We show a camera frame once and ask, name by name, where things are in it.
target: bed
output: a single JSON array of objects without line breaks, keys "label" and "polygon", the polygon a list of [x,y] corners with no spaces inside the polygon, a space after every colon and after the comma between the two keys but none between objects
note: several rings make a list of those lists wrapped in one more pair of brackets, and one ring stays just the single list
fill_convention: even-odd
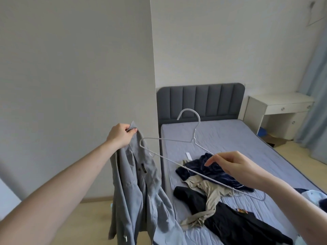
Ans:
[{"label": "bed", "polygon": [[[196,116],[184,112],[177,121],[179,112],[184,108],[197,111],[201,123],[197,128],[197,142],[212,152],[238,150],[262,168],[288,182],[294,188],[321,191],[273,148],[256,136],[238,115],[244,95],[244,86],[240,83],[214,84],[198,86],[174,86],[161,88],[157,93],[159,131],[162,138],[190,140],[196,125]],[[199,158],[204,151],[190,143],[162,140],[161,155],[175,162]],[[191,215],[188,206],[173,196],[176,186],[187,186],[175,172],[177,165],[161,160],[162,186],[168,195],[181,222]],[[263,197],[263,192],[251,193]],[[222,202],[231,208],[251,211],[256,218],[280,230],[295,240],[297,232],[286,219],[278,206],[267,196],[264,202],[248,196],[223,197]],[[219,238],[206,227],[185,231],[187,244],[222,244]]]}]

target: beige garment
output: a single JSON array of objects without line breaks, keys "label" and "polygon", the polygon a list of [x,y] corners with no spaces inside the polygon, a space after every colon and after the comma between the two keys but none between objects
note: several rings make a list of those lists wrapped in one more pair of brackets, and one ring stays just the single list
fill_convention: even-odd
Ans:
[{"label": "beige garment", "polygon": [[206,210],[202,212],[198,212],[187,219],[183,220],[180,225],[183,230],[187,230],[194,226],[200,226],[202,227],[204,224],[204,221],[211,217],[216,212],[216,205],[218,204],[220,197],[225,195],[232,196],[232,190],[213,183],[208,180],[204,180],[199,175],[194,175],[189,177],[186,181],[187,185],[193,189],[198,190],[201,189],[205,192],[207,195],[207,202],[206,202]]}]

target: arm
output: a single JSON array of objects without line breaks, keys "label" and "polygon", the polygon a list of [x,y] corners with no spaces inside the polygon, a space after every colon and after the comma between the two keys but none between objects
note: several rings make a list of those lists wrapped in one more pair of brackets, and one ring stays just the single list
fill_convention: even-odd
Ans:
[{"label": "arm", "polygon": [[238,151],[218,153],[207,160],[205,166],[213,162],[241,184],[267,193],[307,244],[326,244],[327,213],[285,181],[268,173]]},{"label": "arm", "polygon": [[0,222],[0,244],[49,244],[82,200],[101,169],[119,148],[129,144],[137,129],[118,124],[107,141],[54,176]]}]

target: blue mattress cover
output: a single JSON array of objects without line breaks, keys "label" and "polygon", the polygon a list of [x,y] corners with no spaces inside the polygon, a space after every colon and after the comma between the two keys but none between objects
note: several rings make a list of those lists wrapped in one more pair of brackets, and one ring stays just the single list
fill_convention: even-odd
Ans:
[{"label": "blue mattress cover", "polygon": [[[161,127],[161,137],[191,140],[196,124],[197,122],[164,124]],[[201,122],[197,127],[196,139],[199,145],[213,153],[237,150],[294,188],[321,191],[273,148],[257,137],[241,120]],[[175,162],[181,162],[187,159],[186,152],[190,153],[192,159],[199,158],[205,153],[203,149],[192,143],[162,140],[162,155],[164,157]],[[178,165],[163,159],[162,180],[165,181],[166,194],[174,207],[176,219],[180,222],[190,216],[191,213],[185,203],[173,196],[173,190],[176,186],[187,186],[175,172],[177,167]],[[263,197],[263,192],[258,190],[251,194]],[[263,202],[245,195],[223,197],[221,202],[226,203],[231,208],[251,211],[256,218],[277,228],[293,240],[296,239],[296,230],[268,195]],[[187,230],[185,237],[187,244],[222,244],[220,239],[206,227]]]}]

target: white wire hanger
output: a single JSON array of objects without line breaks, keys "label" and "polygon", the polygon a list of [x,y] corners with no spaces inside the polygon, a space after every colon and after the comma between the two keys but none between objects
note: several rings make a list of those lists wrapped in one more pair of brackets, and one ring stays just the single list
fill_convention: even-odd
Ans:
[{"label": "white wire hanger", "polygon": [[249,196],[249,197],[251,197],[251,198],[254,198],[254,199],[257,199],[257,200],[260,200],[260,201],[264,201],[264,200],[266,199],[266,193],[265,193],[265,192],[264,192],[264,197],[263,197],[262,199],[257,198],[256,196],[252,196],[252,195],[250,195],[250,194],[248,194],[248,193],[242,192],[242,191],[240,191],[240,190],[238,190],[238,189],[235,189],[235,188],[233,188],[233,187],[231,187],[231,186],[225,185],[225,184],[223,184],[223,183],[221,183],[221,182],[219,182],[219,181],[215,181],[214,179],[211,179],[210,177],[207,177],[207,176],[205,176],[205,175],[202,175],[202,174],[200,174],[200,173],[198,173],[198,172],[196,172],[196,171],[194,171],[194,170],[192,170],[192,169],[189,169],[188,167],[185,167],[185,166],[183,166],[183,165],[181,165],[181,164],[179,164],[179,163],[177,163],[177,162],[174,162],[174,161],[172,161],[172,160],[170,160],[170,159],[168,159],[168,158],[166,158],[166,157],[164,157],[164,156],[162,156],[162,155],[159,155],[159,154],[157,154],[156,152],[153,152],[153,151],[149,150],[148,148],[145,148],[145,147],[142,145],[142,141],[143,141],[144,139],[168,140],[168,141],[176,141],[176,142],[184,142],[184,143],[193,143],[193,142],[194,142],[194,144],[197,145],[198,147],[200,147],[200,148],[204,149],[206,152],[208,152],[208,153],[214,155],[215,153],[211,153],[209,150],[207,150],[207,149],[203,148],[201,145],[197,144],[197,140],[196,140],[196,138],[195,138],[195,132],[196,132],[196,130],[197,130],[198,125],[200,124],[200,115],[199,115],[196,111],[194,111],[193,109],[185,108],[185,109],[183,109],[183,110],[180,112],[180,114],[178,115],[177,120],[180,119],[180,117],[181,117],[181,115],[182,115],[182,113],[183,113],[184,111],[191,111],[191,112],[195,113],[196,116],[198,117],[198,123],[197,123],[197,125],[195,126],[195,128],[194,128],[194,130],[193,130],[193,137],[192,137],[191,141],[175,140],[175,139],[168,139],[168,138],[144,137],[144,138],[142,138],[141,141],[140,141],[140,147],[143,148],[143,149],[145,149],[145,150],[147,150],[147,151],[149,151],[149,152],[150,152],[150,155],[151,155],[152,157],[155,156],[155,155],[160,156],[161,158],[164,158],[164,159],[166,159],[166,160],[168,160],[168,161],[170,161],[170,162],[172,162],[172,163],[174,163],[174,164],[177,164],[177,165],[179,165],[180,167],[187,169],[188,171],[191,171],[191,172],[193,172],[193,173],[195,173],[195,174],[198,174],[198,175],[202,176],[203,178],[206,178],[206,179],[208,179],[208,180],[210,180],[210,181],[213,181],[213,182],[215,182],[215,183],[217,183],[217,184],[223,185],[223,186],[225,186],[225,187],[231,189],[231,190],[232,190],[232,193],[233,193],[233,196],[236,196],[236,197],[240,197],[240,196],[241,196],[241,195],[235,195],[235,191],[236,191],[236,192],[239,192],[239,193],[241,193],[241,194],[247,195],[247,196]]}]

